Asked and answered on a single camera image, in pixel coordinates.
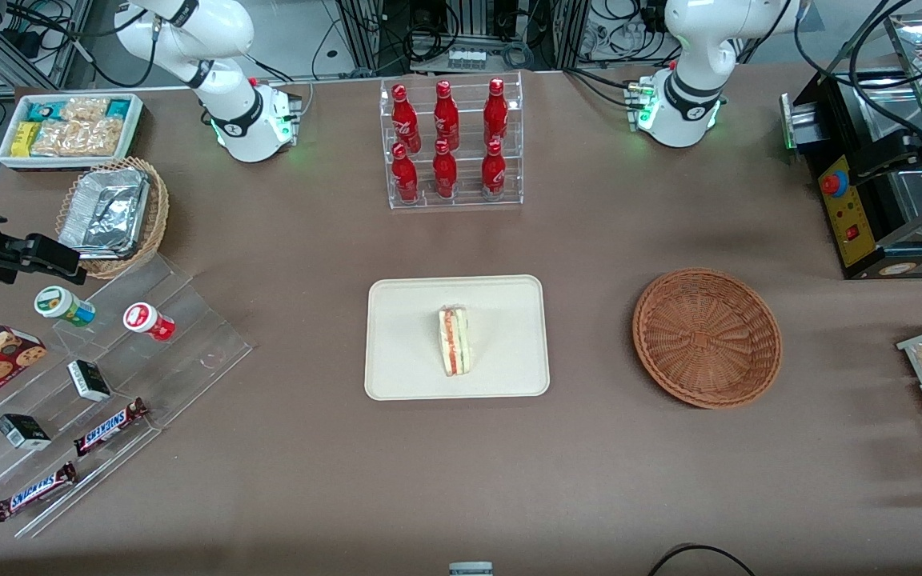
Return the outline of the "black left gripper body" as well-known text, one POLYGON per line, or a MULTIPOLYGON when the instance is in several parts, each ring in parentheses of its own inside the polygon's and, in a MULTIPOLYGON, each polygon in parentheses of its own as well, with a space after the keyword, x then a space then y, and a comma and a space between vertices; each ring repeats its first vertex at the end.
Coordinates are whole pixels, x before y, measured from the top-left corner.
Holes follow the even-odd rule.
POLYGON ((922 139, 908 130, 872 142, 849 161, 850 182, 868 182, 887 174, 922 173, 922 139))

